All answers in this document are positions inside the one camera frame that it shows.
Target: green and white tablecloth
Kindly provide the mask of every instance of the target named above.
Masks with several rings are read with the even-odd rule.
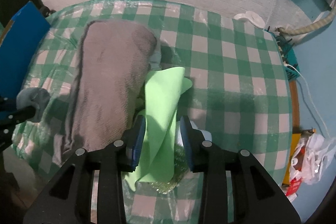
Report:
[[[47,19],[51,29],[32,61],[25,86],[44,87],[52,99],[39,124],[17,127],[13,148],[19,157],[47,179],[58,170],[52,163],[53,143],[64,134],[77,42],[88,22],[109,18],[148,26],[161,40],[162,67],[186,68],[194,85],[181,97],[178,116],[188,114],[224,149],[250,150],[275,181],[282,182],[292,109],[274,39],[250,23],[162,0],[91,0]],[[125,185],[128,222],[197,223],[201,179],[202,175],[189,173],[168,195],[146,183],[138,184],[135,193]]]

